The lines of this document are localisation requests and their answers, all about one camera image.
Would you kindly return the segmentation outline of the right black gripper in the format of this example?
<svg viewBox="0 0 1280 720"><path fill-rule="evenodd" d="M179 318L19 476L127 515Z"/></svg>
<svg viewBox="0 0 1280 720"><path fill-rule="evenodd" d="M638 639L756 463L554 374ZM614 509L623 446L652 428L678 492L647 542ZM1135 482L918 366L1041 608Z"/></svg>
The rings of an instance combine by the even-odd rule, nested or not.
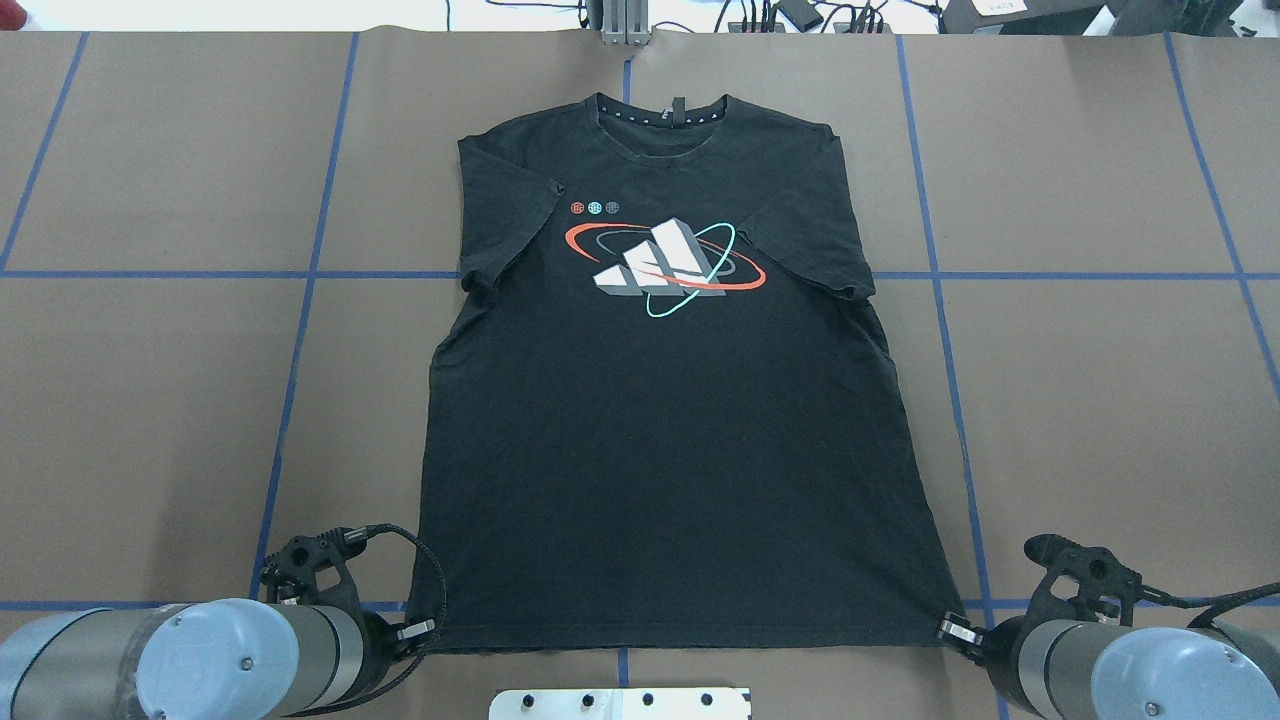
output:
<svg viewBox="0 0 1280 720"><path fill-rule="evenodd" d="M972 644L964 653L983 667L996 691L1020 691L1018 651L1021 619L1010 618L998 625L973 628L965 618L942 618L937 637L950 644Z"/></svg>

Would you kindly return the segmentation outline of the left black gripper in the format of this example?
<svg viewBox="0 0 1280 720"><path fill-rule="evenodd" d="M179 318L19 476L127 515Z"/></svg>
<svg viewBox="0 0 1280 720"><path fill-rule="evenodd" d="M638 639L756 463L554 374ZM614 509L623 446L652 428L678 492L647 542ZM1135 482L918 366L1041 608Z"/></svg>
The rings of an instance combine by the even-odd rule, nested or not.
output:
<svg viewBox="0 0 1280 720"><path fill-rule="evenodd" d="M422 659L436 630L434 619L389 623L378 612L361 612L365 629L361 691L390 691L402 684Z"/></svg>

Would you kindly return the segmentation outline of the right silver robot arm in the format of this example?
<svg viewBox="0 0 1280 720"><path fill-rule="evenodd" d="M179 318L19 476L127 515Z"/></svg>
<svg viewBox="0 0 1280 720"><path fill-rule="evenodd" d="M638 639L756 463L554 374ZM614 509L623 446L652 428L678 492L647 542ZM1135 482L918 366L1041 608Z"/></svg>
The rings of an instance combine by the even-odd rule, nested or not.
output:
<svg viewBox="0 0 1280 720"><path fill-rule="evenodd" d="M1192 600L1157 589L1103 547L1029 538L1044 570L1027 611L996 626L942 616L937 637L1039 719L1275 719L1277 629L1225 615L1274 583Z"/></svg>

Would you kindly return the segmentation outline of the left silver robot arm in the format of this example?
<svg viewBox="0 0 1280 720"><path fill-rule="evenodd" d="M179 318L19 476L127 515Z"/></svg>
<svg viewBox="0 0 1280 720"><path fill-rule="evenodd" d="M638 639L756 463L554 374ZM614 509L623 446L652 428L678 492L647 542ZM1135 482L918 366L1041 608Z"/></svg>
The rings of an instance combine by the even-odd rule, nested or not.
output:
<svg viewBox="0 0 1280 720"><path fill-rule="evenodd" d="M379 523L297 536L259 571L265 600L86 609L3 642L5 719L311 719L383 697L422 662L447 606L416 623L366 609L348 561Z"/></svg>

